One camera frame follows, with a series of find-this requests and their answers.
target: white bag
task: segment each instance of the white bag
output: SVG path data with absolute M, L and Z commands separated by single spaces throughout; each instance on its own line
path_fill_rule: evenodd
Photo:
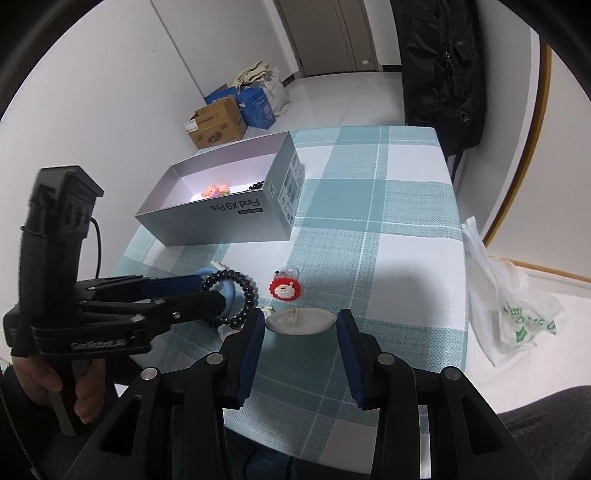
M 556 297 L 532 285 L 529 276 L 511 262 L 488 257 L 474 217 L 462 224 L 462 237 L 470 322 L 494 366 L 535 346 L 533 340 L 540 332 L 555 335 L 559 326 L 564 327 L 566 312 Z
M 263 89 L 275 116 L 283 115 L 291 106 L 290 98 L 279 79 L 277 67 L 273 67 L 262 79 L 254 81 L 251 87 Z

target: door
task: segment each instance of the door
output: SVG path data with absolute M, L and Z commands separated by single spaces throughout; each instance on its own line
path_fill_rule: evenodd
M 302 75 L 376 70 L 363 0 L 277 0 Z

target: gray fabric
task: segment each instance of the gray fabric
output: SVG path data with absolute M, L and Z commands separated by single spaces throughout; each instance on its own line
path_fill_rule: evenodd
M 591 478 L 591 387 L 576 387 L 499 418 L 541 480 Z

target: finger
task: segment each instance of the finger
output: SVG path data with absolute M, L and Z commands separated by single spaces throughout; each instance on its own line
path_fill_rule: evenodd
M 76 397 L 81 400 L 105 394 L 105 360 L 95 358 L 84 375 L 76 379 Z
M 49 403 L 49 397 L 47 396 L 47 390 L 33 380 L 32 376 L 28 374 L 22 368 L 21 361 L 26 361 L 26 358 L 13 357 L 12 366 L 14 372 L 17 375 L 18 383 L 22 390 L 27 394 L 33 402 L 39 403 L 40 405 L 47 405 Z
M 59 392 L 62 388 L 61 378 L 39 353 L 28 358 L 19 358 L 19 368 L 37 384 L 50 392 Z
M 99 417 L 100 411 L 103 408 L 103 401 L 104 396 L 102 395 L 87 398 L 86 400 L 78 399 L 74 404 L 74 412 L 78 415 L 82 423 L 90 423 Z

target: santa claus ornament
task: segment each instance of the santa claus ornament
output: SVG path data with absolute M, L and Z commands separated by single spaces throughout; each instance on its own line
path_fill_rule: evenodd
M 273 298 L 281 301 L 293 301 L 299 298 L 301 285 L 297 277 L 297 268 L 277 270 L 271 285 L 269 285 L 269 292 Z

